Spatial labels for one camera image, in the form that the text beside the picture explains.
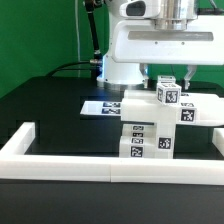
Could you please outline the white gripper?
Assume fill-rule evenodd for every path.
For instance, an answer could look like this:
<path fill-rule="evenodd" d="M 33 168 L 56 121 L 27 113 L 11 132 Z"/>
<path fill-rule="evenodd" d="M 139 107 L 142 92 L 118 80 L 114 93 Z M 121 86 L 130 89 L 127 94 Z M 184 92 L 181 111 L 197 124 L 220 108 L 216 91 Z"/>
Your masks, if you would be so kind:
<path fill-rule="evenodd" d="M 189 89 L 196 65 L 224 65 L 224 13 L 200 9 L 197 0 L 107 0 L 109 51 L 116 62 L 186 64 L 183 88 Z"/>

